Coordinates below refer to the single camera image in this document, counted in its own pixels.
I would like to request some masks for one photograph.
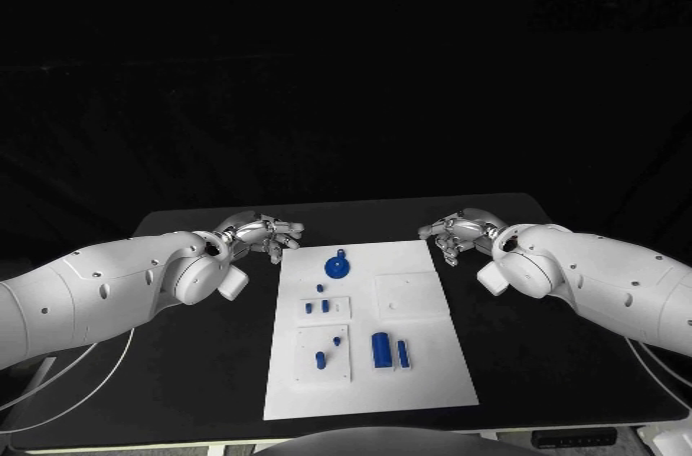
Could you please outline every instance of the white paper sheet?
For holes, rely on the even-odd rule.
[[[336,280],[324,273],[324,263],[336,256],[340,248],[346,251],[350,273]],[[424,241],[321,246],[284,252],[265,420],[478,404],[448,316],[447,300],[434,271]],[[399,276],[377,278],[383,275]],[[324,286],[323,293],[317,293],[317,284]],[[401,284],[413,284],[416,289],[396,291]],[[416,294],[429,300],[429,304],[425,299],[416,298]],[[314,323],[310,318],[302,317],[305,299],[321,300],[346,296],[350,311],[343,312],[343,316],[334,317],[330,314],[328,321],[315,317]],[[385,301],[386,307],[393,302],[395,308],[408,308],[408,314],[382,318],[380,304]],[[415,317],[415,308],[422,308],[419,318]],[[320,312],[320,306],[313,305],[313,311]],[[334,384],[330,384],[326,378],[326,382],[320,384],[305,384],[305,371],[320,370],[315,366],[310,367],[313,358],[297,355],[301,350],[298,331],[300,328],[328,325],[347,325],[350,382],[340,380],[336,383],[334,379]],[[389,334],[393,371],[373,369],[370,336],[376,332]],[[402,370],[398,365],[398,340],[406,342],[412,366],[409,370]],[[326,347],[333,351],[328,338],[324,341]],[[297,361],[305,361],[307,366],[295,367]]]

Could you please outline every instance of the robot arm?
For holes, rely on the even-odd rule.
[[[473,211],[451,215],[441,230],[421,228],[419,236],[438,235],[448,263],[458,250],[444,242],[454,236],[461,250],[478,239],[491,241],[493,261],[478,281],[493,295],[513,286],[533,298],[556,296],[617,334],[692,356],[692,268],[640,246],[558,225],[506,227],[496,219],[470,220],[468,214],[478,216]]]
[[[301,231],[300,224],[245,212],[213,232],[180,231],[89,246],[0,282],[0,369],[112,338],[216,289],[233,300],[248,276],[230,263],[253,250],[277,264],[279,243],[297,248],[291,236]]]

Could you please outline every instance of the black table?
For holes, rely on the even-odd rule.
[[[416,239],[421,225],[464,207],[491,211],[510,224],[549,222],[524,194],[255,209],[304,223],[301,244],[321,246]],[[135,236],[210,229],[243,209],[153,213]],[[163,311],[135,330],[122,366],[92,399],[56,422],[16,434],[13,447],[184,445],[291,438],[356,426],[474,431],[641,424],[687,416],[620,336],[581,319],[556,298],[535,300],[513,289],[493,297],[475,280],[487,256],[468,251],[451,268],[432,240],[428,245],[478,406],[262,421],[279,267],[253,253],[239,262],[251,282],[238,300],[229,302],[216,293],[193,307]],[[98,346],[83,364],[37,395],[20,425],[55,415],[92,390],[125,340],[122,335]],[[79,351],[60,356],[53,372]]]

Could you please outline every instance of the blue object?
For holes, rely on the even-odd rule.
[[[408,361],[408,351],[406,343],[403,341],[396,341],[396,351],[399,352],[399,365],[402,368],[409,368],[411,363]]]
[[[349,260],[346,259],[346,252],[340,249],[336,252],[336,257],[328,258],[327,263],[324,264],[324,272],[327,276],[333,279],[341,279],[350,271]]]
[[[314,355],[314,359],[317,360],[317,369],[324,369],[327,367],[327,359],[321,351]]]
[[[392,348],[389,347],[389,335],[386,333],[372,335],[372,359],[375,368],[392,367]]]

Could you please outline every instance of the white cable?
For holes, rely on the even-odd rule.
[[[667,394],[673,397],[673,399],[682,404],[682,406],[685,406],[685,408],[687,409],[687,411],[692,412],[692,408],[689,407],[689,405],[687,405],[687,404],[685,403],[685,401],[676,396],[676,394],[667,389],[667,386],[661,383],[660,379],[659,379],[657,376],[653,374],[653,371],[648,369],[648,366],[646,365],[644,360],[641,359],[641,356],[638,355],[637,350],[634,349],[634,345],[631,344],[630,338],[625,337],[624,340],[627,341],[627,344],[630,345],[631,352],[634,353],[634,356],[637,357],[638,362],[641,363],[641,366],[644,367],[646,372],[648,373],[648,376],[650,376],[650,377],[653,378],[653,380],[659,383],[659,386],[666,390]]]
[[[96,394],[96,391],[101,389],[104,384],[111,379],[111,376],[115,373],[115,370],[118,369],[119,363],[122,362],[122,359],[125,359],[127,350],[129,349],[129,343],[132,342],[132,335],[134,335],[134,328],[129,331],[129,338],[127,339],[125,349],[122,350],[122,354],[119,355],[118,362],[115,363],[115,366],[112,367],[111,372],[108,373],[108,376],[101,381],[101,384],[96,386],[93,391],[82,398],[82,400],[73,406],[70,406],[60,414],[53,416],[50,419],[46,419],[46,421],[40,422],[39,424],[34,424],[33,426],[27,426],[26,428],[10,429],[8,431],[0,431],[0,434],[18,433],[20,431],[27,431],[29,429],[37,428],[39,426],[43,426],[44,424],[52,423],[57,418],[65,416],[73,409],[76,409],[82,405],[82,403],[86,402],[86,400],[93,396],[93,394]]]
[[[651,357],[651,359],[659,363],[660,367],[666,370],[667,374],[685,385],[692,388],[692,383],[670,369],[666,363],[659,359],[659,357],[653,354],[653,351],[647,348],[644,343],[640,341],[638,345],[641,349],[646,351],[646,354]]]
[[[79,363],[83,357],[91,353],[91,350],[96,347],[96,344],[98,343],[93,343],[89,346],[89,349],[79,355],[72,364],[47,381],[44,381],[29,392],[26,392],[14,401],[10,401],[4,406],[0,406],[0,411],[4,411],[7,408],[18,404],[26,398],[33,396],[47,386],[76,366],[76,363]]]

